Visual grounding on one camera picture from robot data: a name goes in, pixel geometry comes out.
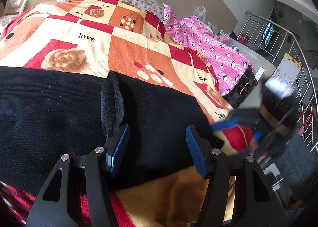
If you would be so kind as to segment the metal stair railing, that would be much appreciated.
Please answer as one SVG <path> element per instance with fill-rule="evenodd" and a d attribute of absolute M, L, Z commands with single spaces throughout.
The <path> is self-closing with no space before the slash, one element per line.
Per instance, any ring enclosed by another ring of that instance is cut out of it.
<path fill-rule="evenodd" d="M 236 40 L 278 67 L 287 54 L 300 65 L 292 83 L 299 103 L 299 131 L 305 145 L 317 154 L 317 90 L 297 37 L 271 19 L 246 11 L 246 22 Z"/>

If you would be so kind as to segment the plastic bag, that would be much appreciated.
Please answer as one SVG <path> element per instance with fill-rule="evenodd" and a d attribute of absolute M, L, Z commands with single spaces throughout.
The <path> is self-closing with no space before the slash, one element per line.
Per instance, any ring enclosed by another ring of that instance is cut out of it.
<path fill-rule="evenodd" d="M 199 6 L 194 10 L 194 15 L 203 23 L 206 21 L 206 9 L 203 6 Z"/>

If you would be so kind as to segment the wall calendar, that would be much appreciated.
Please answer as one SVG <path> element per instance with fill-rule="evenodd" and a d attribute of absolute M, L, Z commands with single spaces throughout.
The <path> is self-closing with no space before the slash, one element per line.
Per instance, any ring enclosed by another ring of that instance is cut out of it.
<path fill-rule="evenodd" d="M 272 77 L 279 83 L 291 87 L 301 70 L 301 65 L 289 54 L 285 54 Z"/>

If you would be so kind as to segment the black storage crate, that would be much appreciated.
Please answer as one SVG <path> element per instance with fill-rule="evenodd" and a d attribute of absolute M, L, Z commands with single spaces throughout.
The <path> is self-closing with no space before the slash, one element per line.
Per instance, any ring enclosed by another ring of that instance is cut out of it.
<path fill-rule="evenodd" d="M 249 66 L 233 89 L 223 96 L 223 99 L 236 109 L 257 85 L 258 81 L 255 78 L 252 67 Z"/>

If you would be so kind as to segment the pink penguin quilt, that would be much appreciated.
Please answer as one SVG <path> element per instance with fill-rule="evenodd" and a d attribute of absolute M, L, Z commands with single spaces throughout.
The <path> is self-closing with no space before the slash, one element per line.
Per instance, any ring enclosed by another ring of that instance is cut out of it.
<path fill-rule="evenodd" d="M 212 30 L 191 16 L 178 20 L 172 8 L 163 5 L 163 24 L 169 37 L 185 48 L 198 51 L 212 65 L 219 83 L 219 93 L 232 91 L 252 63 L 242 54 L 214 38 Z"/>

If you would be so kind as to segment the orange red patchwork blanket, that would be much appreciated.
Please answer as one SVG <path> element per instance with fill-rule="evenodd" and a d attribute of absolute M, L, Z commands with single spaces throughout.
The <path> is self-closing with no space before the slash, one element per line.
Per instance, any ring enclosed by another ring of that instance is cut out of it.
<path fill-rule="evenodd" d="M 1 35 L 1 68 L 29 68 L 106 78 L 111 71 L 168 87 L 196 99 L 210 125 L 231 105 L 219 93 L 212 65 L 198 51 L 169 37 L 152 12 L 122 0 L 47 2 L 24 12 Z M 217 131 L 227 155 L 246 149 L 245 127 Z M 194 164 L 134 187 L 110 191 L 117 226 L 188 226 L 195 223 L 209 182 Z M 1 181 L 1 226 L 26 226 L 37 194 Z M 83 223 L 91 226 L 87 196 Z"/>

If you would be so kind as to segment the black knit pants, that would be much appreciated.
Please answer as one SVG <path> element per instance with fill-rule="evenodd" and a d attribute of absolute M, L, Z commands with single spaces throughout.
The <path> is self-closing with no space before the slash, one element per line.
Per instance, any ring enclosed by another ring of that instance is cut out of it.
<path fill-rule="evenodd" d="M 196 99 L 111 71 L 106 78 L 1 68 L 1 181 L 37 194 L 63 154 L 86 155 L 127 124 L 130 138 L 113 188 L 126 189 L 191 167 L 194 126 L 215 148 Z"/>

